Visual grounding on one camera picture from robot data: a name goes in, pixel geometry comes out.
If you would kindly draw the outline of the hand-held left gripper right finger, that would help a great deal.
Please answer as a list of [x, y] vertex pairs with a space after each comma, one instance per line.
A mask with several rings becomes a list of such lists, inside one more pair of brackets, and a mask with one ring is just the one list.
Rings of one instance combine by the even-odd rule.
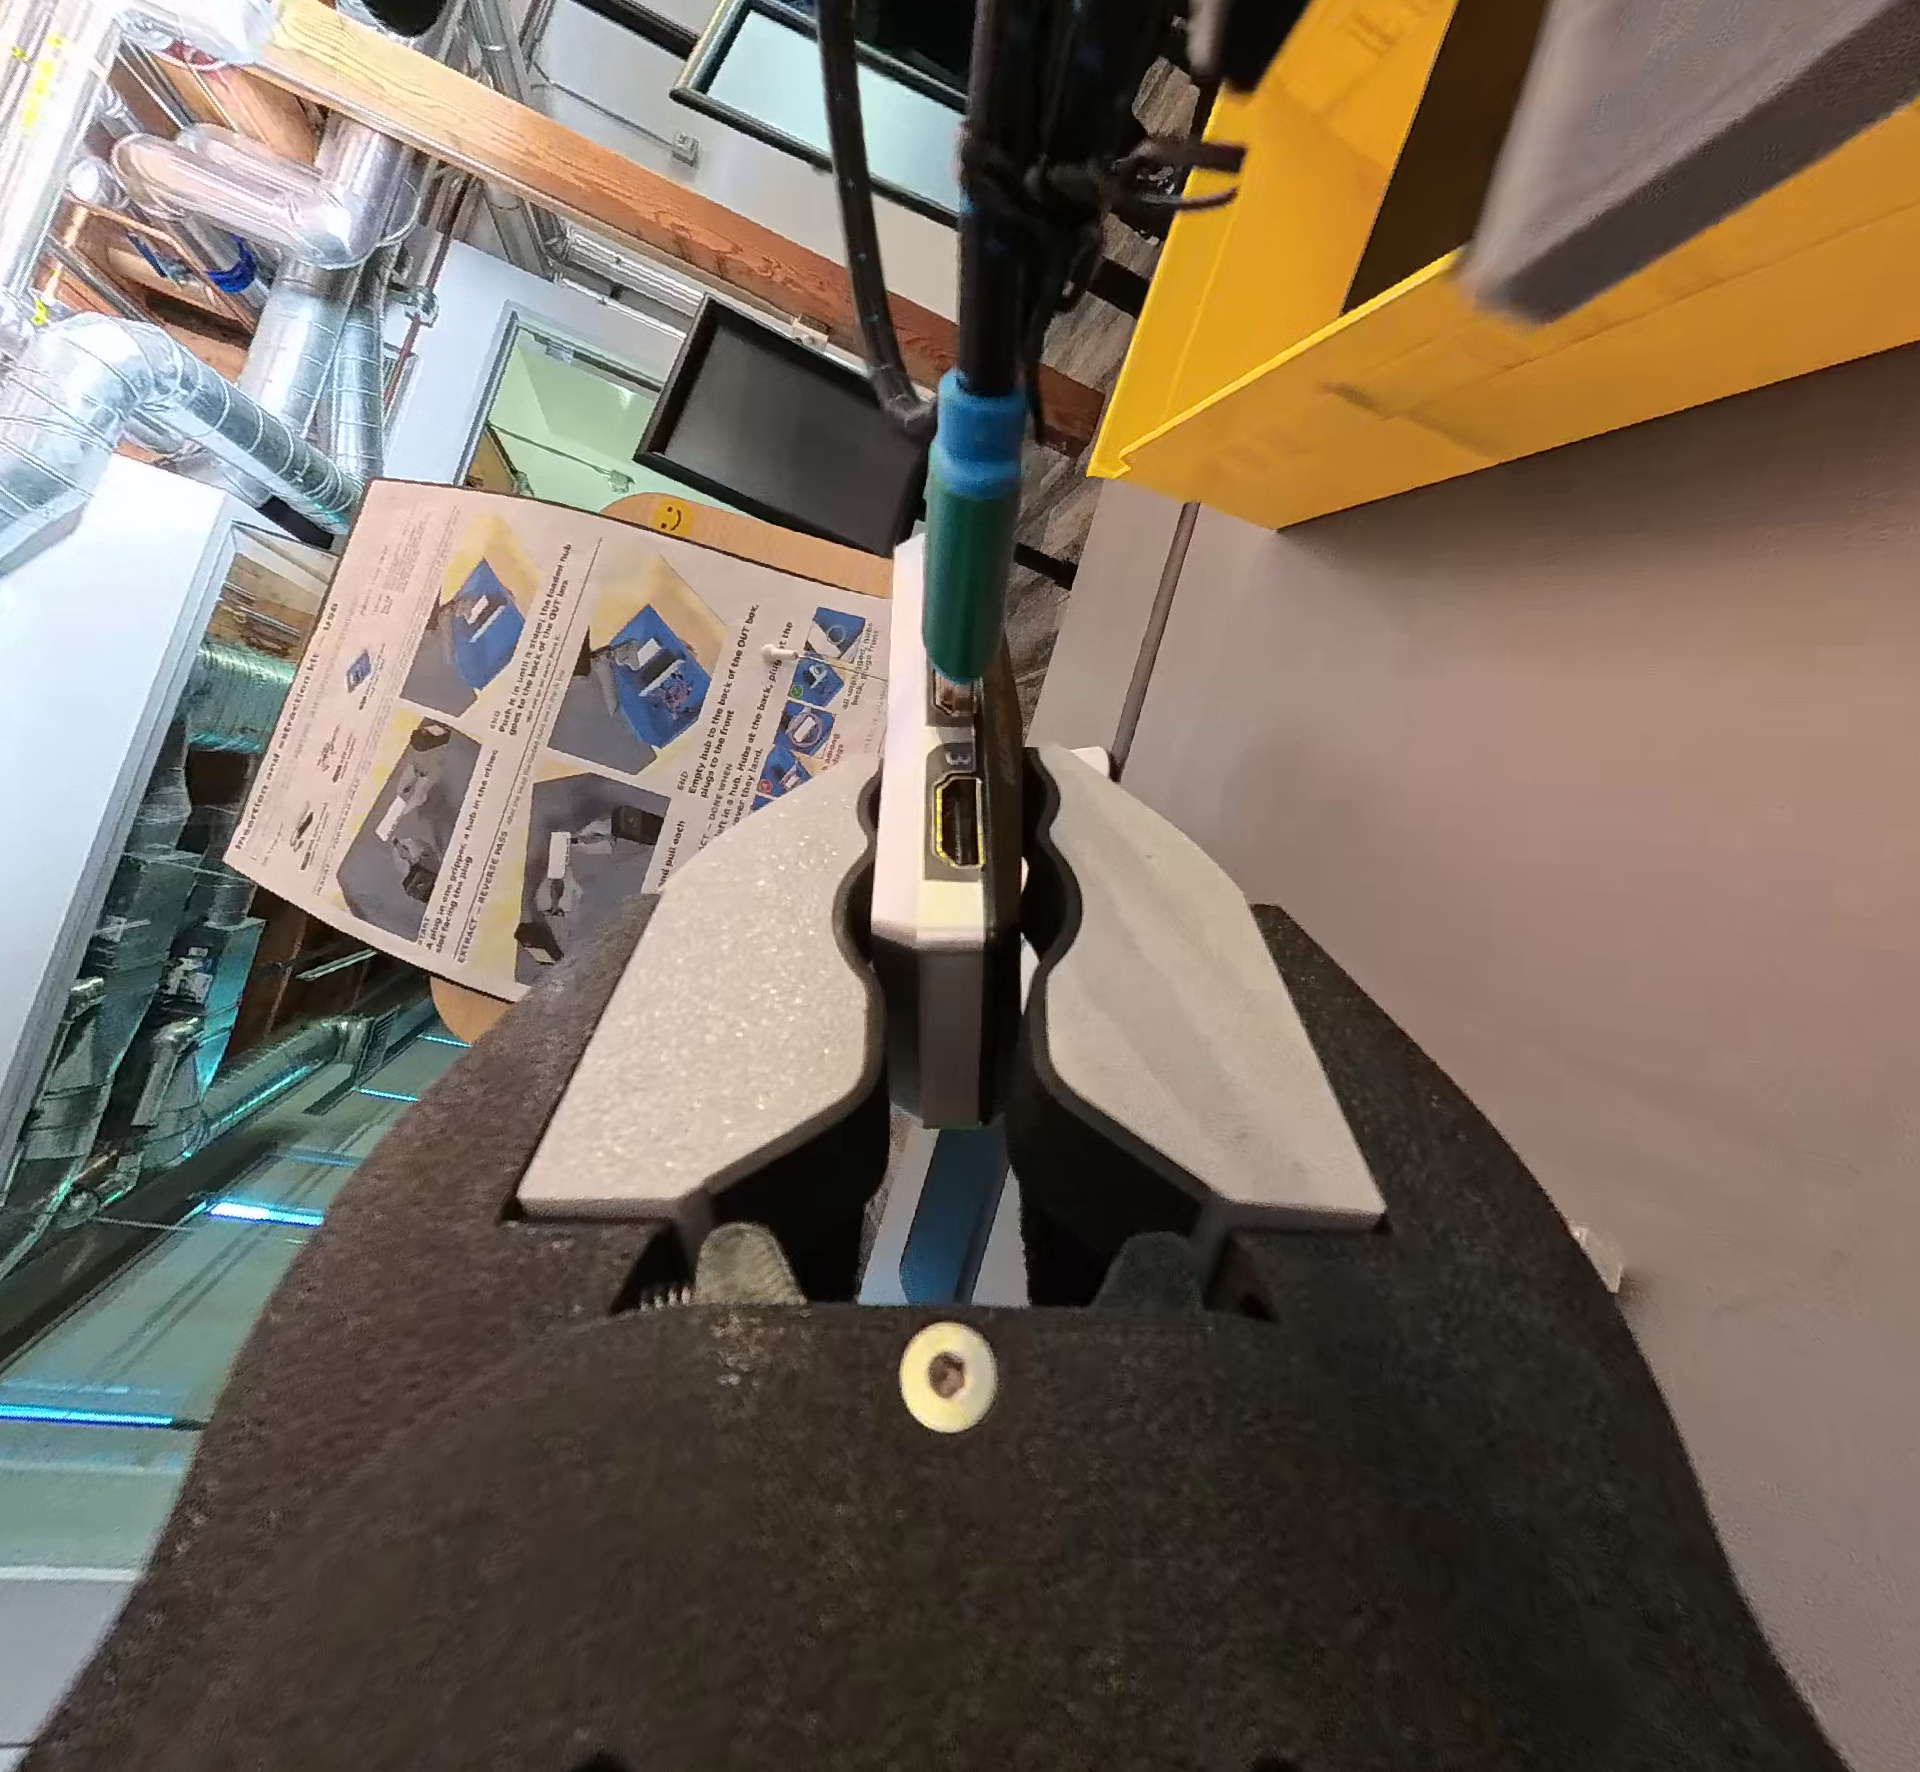
[[1026, 754], [1020, 1193], [1073, 1234], [1371, 1232], [1383, 1200], [1234, 878]]

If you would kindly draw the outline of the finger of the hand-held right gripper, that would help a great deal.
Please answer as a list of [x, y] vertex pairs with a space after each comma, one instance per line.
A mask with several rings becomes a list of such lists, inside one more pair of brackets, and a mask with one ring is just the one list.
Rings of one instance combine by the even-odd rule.
[[1548, 0], [1467, 285], [1552, 323], [1916, 88], [1919, 0]]

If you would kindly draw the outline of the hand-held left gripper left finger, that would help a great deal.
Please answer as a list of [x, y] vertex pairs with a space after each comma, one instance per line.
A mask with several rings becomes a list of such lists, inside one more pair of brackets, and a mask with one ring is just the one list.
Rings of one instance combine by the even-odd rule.
[[883, 998], [852, 921], [873, 786], [819, 778], [670, 876], [519, 1208], [710, 1226], [726, 1188], [883, 1086]]

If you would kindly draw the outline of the silver port hub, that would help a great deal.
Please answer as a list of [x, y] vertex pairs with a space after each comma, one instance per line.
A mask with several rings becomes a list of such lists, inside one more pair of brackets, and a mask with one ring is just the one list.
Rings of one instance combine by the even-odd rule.
[[1022, 744], [1008, 652], [949, 706], [924, 654], [924, 537], [893, 556], [872, 962], [895, 1102], [927, 1128], [1003, 1108], [1020, 1019]]

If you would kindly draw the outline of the yellow plastic bin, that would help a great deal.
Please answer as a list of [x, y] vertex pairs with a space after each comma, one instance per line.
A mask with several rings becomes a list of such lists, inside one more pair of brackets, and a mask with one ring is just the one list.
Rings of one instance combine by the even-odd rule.
[[1093, 472], [1267, 528], [1916, 344], [1916, 101], [1544, 325], [1476, 300], [1476, 228], [1371, 302], [1286, 298], [1245, 169], [1192, 177], [1231, 202], [1170, 231]]

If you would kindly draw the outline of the braided hdmi cable green plugs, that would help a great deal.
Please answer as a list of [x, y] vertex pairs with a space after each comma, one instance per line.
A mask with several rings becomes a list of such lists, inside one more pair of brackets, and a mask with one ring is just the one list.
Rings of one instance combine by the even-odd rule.
[[923, 644], [930, 697], [974, 708], [1001, 641], [1022, 452], [1039, 430], [1050, 321], [1091, 291], [1111, 216], [1139, 228], [1231, 194], [1174, 175], [1234, 175], [1242, 154], [1133, 130], [1133, 96], [1177, 0], [974, 0], [960, 128], [960, 314], [935, 401], [906, 373], [882, 270], [860, 102], [857, 0], [815, 0], [829, 165], [847, 272], [882, 411], [924, 450]]

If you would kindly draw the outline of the printed instruction sheet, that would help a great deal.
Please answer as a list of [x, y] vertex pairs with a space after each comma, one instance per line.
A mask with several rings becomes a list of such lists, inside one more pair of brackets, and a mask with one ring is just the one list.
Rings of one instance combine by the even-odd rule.
[[889, 615], [601, 512], [371, 482], [225, 863], [516, 1001], [732, 824], [880, 749]]

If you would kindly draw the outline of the instruction sheet on stand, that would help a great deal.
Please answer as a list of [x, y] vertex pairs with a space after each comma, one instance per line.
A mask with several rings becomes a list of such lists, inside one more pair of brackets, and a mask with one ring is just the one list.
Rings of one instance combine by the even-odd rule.
[[[628, 493], [615, 498], [601, 517], [653, 537], [685, 542], [709, 554], [772, 566], [838, 591], [855, 591], [880, 600], [891, 599], [893, 592], [889, 557], [794, 533], [726, 506], [702, 504], [690, 493]], [[468, 1046], [482, 1038], [508, 1010], [506, 1001], [440, 979], [428, 980], [428, 993], [440, 1020], [428, 1038], [454, 1046]]]

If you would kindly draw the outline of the silver ventilation duct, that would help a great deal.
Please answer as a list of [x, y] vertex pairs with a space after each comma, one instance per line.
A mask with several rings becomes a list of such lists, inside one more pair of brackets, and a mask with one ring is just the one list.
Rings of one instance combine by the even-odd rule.
[[3, 569], [68, 537], [132, 424], [199, 445], [246, 493], [343, 537], [365, 494], [300, 430], [157, 326], [77, 314], [42, 328], [3, 389]]
[[77, 154], [65, 189], [92, 208], [130, 208], [173, 226], [204, 218], [321, 272], [353, 272], [410, 231], [419, 182], [414, 147], [336, 117], [315, 163], [189, 124], [172, 143], [129, 133], [107, 159]]

